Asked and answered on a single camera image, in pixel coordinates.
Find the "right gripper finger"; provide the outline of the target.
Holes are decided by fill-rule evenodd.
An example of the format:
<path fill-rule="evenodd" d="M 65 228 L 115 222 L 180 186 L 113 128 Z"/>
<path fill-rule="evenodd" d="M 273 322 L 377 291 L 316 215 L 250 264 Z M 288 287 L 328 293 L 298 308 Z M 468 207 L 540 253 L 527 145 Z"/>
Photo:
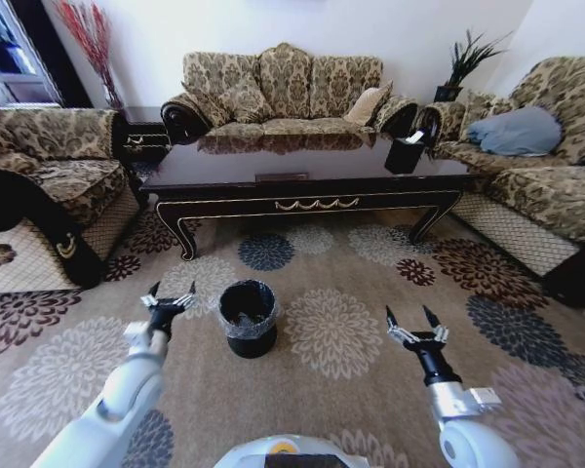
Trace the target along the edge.
<path fill-rule="evenodd" d="M 391 338 L 401 343 L 403 346 L 406 346 L 407 344 L 414 344 L 416 342 L 416 336 L 398 325 L 396 317 L 388 305 L 385 306 L 385 309 L 386 322 L 388 326 L 387 332 Z"/>
<path fill-rule="evenodd" d="M 438 316 L 433 313 L 427 306 L 423 306 L 425 317 L 432 327 L 435 339 L 447 339 L 449 337 L 449 329 L 443 326 Z"/>

